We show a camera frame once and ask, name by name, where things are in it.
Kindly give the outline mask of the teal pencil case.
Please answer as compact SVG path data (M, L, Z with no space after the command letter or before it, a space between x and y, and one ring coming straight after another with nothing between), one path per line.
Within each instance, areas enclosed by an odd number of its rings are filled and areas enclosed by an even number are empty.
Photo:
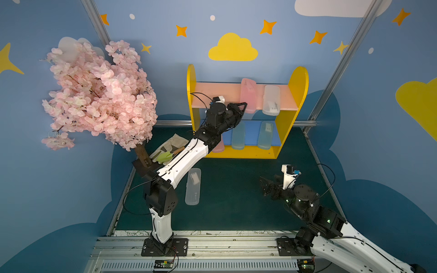
M231 146L234 150L243 150L245 148L245 123L241 121L233 130L232 130L232 140Z
M257 146L263 150L269 150L272 146L274 124L270 121L261 122Z

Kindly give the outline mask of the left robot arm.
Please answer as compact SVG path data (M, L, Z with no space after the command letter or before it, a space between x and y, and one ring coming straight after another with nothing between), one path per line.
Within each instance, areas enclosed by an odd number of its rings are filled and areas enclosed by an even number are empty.
M246 102L210 103L206 120L194 133L188 145L167 165L150 171L144 188L144 197L152 217L153 240L160 246L168 246L173 239L171 213L178 203L176 188L185 174L220 143L226 131L234 129L242 120Z

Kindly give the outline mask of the aluminium frame post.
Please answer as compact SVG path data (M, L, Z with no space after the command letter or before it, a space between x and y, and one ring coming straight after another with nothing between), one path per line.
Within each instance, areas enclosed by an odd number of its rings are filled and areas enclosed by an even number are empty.
M81 0L85 11L92 22L92 25L102 43L105 47L110 42L110 36L106 30L105 24L100 16L99 10L94 0Z
M350 62L352 61L356 51L358 50L361 42L364 40L368 31L371 29L373 22L376 20L380 7L383 4L383 0L374 0L369 4L367 11L364 14L363 19L358 25L354 35L350 40L350 44L346 49L346 52L343 53L332 77L330 78L327 86L323 90L321 96L317 100L312 112L308 117L308 123L312 126L316 126L316 120L321 114L323 108L328 102L330 96L335 90L336 86L341 80L341 77L344 75L347 70Z

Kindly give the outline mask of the teal pencil case right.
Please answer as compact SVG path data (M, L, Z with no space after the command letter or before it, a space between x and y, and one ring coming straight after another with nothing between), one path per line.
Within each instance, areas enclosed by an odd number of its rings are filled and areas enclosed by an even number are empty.
M269 150L272 146L274 124L270 121L261 122L257 146L263 150Z

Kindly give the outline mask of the green garden trowel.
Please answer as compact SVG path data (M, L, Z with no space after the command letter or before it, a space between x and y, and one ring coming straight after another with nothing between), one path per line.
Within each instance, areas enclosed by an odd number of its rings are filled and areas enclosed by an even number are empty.
M185 149L185 147L181 147L181 148L176 149L174 152L166 151L164 153L161 153L157 157L157 162L159 164L165 164L166 162L170 162L175 158L176 155L178 155L184 149Z

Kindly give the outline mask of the pink pencil case top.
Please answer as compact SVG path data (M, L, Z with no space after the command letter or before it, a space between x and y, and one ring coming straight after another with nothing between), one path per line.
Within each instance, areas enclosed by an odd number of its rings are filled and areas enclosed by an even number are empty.
M257 106L257 87L256 82L249 78L244 78L241 81L240 103L247 103L246 113L254 114Z

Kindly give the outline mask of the pink pencil case bottom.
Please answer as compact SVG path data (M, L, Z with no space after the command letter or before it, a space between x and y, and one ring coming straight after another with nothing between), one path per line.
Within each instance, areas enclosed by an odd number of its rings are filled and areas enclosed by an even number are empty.
M223 136L221 136L220 142L215 146L215 148L212 150L213 153L221 153L225 150L225 145L223 141Z

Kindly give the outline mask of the yellow toy shelf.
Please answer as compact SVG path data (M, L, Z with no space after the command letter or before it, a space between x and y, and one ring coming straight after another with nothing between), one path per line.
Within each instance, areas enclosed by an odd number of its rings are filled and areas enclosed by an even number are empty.
M259 121L249 121L245 136L254 136L253 145L245 145L242 150L231 147L231 141L225 141L224 151L210 153L208 158L219 159L277 159L287 140L291 128L295 124L298 114L305 102L308 93L309 75L304 67L297 67L292 73L287 85L279 85L281 91L280 113L275 117L273 133L281 141L279 146L273 145L264 150L257 146L258 134L261 127ZM223 96L226 103L240 102L241 85L236 83L198 83L193 64L187 68L187 98L190 111L192 129L197 130L201 124L200 113L205 105L209 105L214 97Z

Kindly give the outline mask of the pink pencil case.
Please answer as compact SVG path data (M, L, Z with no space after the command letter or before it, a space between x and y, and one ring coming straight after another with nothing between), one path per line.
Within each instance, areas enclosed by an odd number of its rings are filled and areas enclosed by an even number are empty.
M220 142L215 146L215 148L212 150L213 153L221 153L225 150L225 145L223 141L223 136L221 136Z
M244 78L241 81L240 103L247 103L246 113L254 114L257 106L257 87L256 82L249 78Z

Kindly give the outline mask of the clear pencil case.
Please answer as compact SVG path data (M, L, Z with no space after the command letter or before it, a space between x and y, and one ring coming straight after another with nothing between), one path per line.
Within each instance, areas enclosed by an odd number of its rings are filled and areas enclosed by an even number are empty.
M198 205L200 201L201 169L192 168L188 172L185 191L185 203L187 205Z
M276 85L266 85L262 112L268 116L278 116L281 111L281 90Z

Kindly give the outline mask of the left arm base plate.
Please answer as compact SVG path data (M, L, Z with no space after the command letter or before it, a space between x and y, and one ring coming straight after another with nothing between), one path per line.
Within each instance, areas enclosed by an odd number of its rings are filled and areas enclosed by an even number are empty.
M169 257L177 255L186 257L189 240L187 238L170 238L166 243L160 243L155 238L145 239L141 251L142 257Z

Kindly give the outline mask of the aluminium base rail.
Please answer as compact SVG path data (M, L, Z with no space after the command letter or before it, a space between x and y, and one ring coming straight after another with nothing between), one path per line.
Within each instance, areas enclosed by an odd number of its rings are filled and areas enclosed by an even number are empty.
M86 265L86 273L152 273L159 257L143 257L148 230L116 230L110 236L99 237ZM338 245L323 245L313 254L298 254L278 246L277 240L291 241L295 232L283 230L182 230L176 239L185 238L188 245L178 256L170 254L165 259L174 260L176 273L190 272L284 272L298 273L305 261L315 264L317 273L347 271L375 273L377 268L362 262Z

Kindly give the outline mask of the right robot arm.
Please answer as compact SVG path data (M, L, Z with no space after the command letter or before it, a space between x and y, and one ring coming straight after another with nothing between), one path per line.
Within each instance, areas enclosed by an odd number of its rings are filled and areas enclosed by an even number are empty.
M418 264L405 263L363 236L340 214L319 203L319 195L305 184L295 184L296 175L276 177L282 183L261 177L264 196L281 200L306 225L294 238L294 251L311 252L350 273L424 273Z

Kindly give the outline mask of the controller board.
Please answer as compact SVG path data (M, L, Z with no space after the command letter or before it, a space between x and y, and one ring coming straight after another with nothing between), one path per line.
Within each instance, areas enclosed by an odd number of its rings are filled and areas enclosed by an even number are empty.
M315 272L315 262L310 259L300 259L297 260L298 272L299 273L314 273Z
M153 264L153 270L169 270L171 271L175 266L174 260L155 260Z

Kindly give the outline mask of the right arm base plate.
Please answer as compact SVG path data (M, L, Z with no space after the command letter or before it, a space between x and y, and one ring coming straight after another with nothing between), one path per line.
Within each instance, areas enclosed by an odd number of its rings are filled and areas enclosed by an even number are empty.
M298 237L281 236L276 239L278 253L281 257L313 256L310 242Z

